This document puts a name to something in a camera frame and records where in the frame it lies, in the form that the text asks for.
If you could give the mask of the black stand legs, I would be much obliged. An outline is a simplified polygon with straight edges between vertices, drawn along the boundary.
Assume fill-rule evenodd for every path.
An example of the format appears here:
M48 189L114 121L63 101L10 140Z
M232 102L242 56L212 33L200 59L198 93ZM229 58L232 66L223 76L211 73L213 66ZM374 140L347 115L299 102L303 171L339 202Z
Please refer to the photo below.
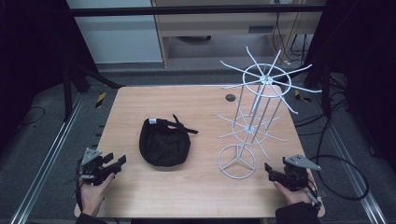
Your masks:
M321 87L321 109L325 116L330 119L332 117L331 97L330 97L330 75L331 67L325 61L311 60L308 62L311 67L304 84L308 88L316 86Z
M67 121L73 112L72 105L72 88L74 85L78 92L87 92L90 89L90 84L85 76L105 84L111 89L121 88L121 84L111 81L106 77L101 76L98 72L94 72L86 66L81 64L68 65L63 71L63 86L64 86L64 121Z

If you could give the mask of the white cabinet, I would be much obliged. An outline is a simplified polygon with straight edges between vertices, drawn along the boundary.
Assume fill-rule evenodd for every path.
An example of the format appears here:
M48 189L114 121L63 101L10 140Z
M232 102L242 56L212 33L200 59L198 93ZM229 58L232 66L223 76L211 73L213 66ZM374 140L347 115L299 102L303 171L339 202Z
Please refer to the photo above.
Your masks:
M151 7L151 0L66 0L71 9ZM154 17L76 17L96 64L161 63Z

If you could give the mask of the person's right hand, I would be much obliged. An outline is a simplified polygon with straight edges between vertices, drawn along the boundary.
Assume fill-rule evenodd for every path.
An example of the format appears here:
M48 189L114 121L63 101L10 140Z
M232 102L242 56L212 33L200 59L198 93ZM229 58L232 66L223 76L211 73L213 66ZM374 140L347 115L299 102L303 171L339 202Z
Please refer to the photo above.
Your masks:
M285 197L288 205L295 203L312 203L312 200L308 196L308 188L300 189L298 191L290 191L276 181L274 181L273 184Z

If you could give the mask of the white wire display rack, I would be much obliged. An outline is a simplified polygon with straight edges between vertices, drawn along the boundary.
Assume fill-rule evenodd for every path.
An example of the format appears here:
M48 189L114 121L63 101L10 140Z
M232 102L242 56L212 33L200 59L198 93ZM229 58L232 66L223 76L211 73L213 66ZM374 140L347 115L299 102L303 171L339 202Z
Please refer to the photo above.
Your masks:
M245 179L253 175L257 168L257 160L252 149L264 149L263 142L272 137L269 129L273 123L282 119L278 113L286 107L291 113L296 111L286 100L286 94L292 90L304 91L292 83L291 76L308 69L307 66L292 71L285 71L276 62L260 63L256 60L247 68L234 65L230 69L242 74L239 84L227 86L227 91L238 90L234 117L229 119L218 115L220 119L231 124L228 135L237 142L224 147L218 155L219 169L233 179Z

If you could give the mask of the black cap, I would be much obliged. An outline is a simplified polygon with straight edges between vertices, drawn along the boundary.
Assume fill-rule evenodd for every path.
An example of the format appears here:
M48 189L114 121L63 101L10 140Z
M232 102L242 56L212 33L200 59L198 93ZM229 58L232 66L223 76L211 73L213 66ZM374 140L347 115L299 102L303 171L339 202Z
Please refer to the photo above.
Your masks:
M174 121L148 118L143 123L139 150L143 159L151 165L173 167L188 158L190 133L198 134L198 131L185 127L176 115L173 118Z

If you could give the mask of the aluminium floor rail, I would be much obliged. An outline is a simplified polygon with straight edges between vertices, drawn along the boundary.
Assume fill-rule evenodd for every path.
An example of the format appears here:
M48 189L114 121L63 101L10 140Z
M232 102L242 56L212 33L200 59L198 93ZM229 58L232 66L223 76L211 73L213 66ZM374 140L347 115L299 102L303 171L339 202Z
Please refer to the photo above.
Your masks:
M313 103L318 111L324 114L320 107L318 96L313 97ZM359 202L371 224L389 224L382 212L382 209L376 201L375 196L371 192L367 177L357 167L351 155L347 152L346 145L343 143L340 133L332 124L332 120L328 119L325 114L323 118L320 118L320 120L324 122L324 128L320 133L314 161L319 162L320 159L324 158L331 158L332 160L340 161L344 172L346 173L348 182L351 184L354 191L354 196L342 196L340 193L334 193L333 195L336 195L345 201ZM335 151L334 155L321 153L321 146L325 137L330 138L330 143Z
M11 217L9 224L25 224L28 217L30 216L32 209L34 208L35 203L42 189L44 188L50 171L52 170L52 167L56 162L61 149L63 148L64 142L70 133L76 117L78 116L78 112L81 109L84 99L85 95L83 93L77 94L76 100L72 104L72 112L69 118L62 123L62 126L53 140L45 159L41 163L41 166L38 169L30 188L27 190L23 200Z

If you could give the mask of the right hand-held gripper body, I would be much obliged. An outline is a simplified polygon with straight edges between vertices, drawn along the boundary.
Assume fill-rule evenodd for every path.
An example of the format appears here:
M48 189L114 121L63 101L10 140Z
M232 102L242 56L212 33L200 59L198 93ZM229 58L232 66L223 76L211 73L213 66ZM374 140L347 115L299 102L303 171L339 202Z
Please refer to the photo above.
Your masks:
M320 171L321 167L303 155L297 154L282 159L285 177L282 184L290 191L297 191L308 187L309 177L307 170Z

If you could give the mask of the black horizontal frame bar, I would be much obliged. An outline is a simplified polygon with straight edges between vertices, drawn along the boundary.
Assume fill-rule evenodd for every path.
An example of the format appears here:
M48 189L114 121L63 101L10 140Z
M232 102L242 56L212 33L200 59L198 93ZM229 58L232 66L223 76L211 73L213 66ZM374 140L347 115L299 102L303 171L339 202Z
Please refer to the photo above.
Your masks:
M327 8L326 4L120 7L120 8L69 9L68 13L73 15L74 17L99 17L99 16L190 15L190 14L227 14L227 13L318 12L318 11L323 11L326 8Z

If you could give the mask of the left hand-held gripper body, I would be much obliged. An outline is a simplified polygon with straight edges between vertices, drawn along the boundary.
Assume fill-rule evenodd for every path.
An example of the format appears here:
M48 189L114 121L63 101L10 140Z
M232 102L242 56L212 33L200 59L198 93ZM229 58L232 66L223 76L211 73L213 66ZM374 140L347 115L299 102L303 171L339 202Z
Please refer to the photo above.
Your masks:
M111 164L106 165L106 163L103 163L103 157L102 151L86 148L79 164L80 177L86 183L99 186L111 173L116 174L121 171L121 169L113 170L110 168Z

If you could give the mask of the person's left hand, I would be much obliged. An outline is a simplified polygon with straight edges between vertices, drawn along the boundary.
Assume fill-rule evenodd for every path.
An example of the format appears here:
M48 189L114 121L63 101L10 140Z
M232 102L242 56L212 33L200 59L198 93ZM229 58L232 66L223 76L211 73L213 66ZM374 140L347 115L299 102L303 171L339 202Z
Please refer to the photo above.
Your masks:
M96 217L101 204L106 196L106 191L115 178L111 173L106 180L99 186L85 183L83 179L79 180L80 198L82 203L82 213L91 217Z

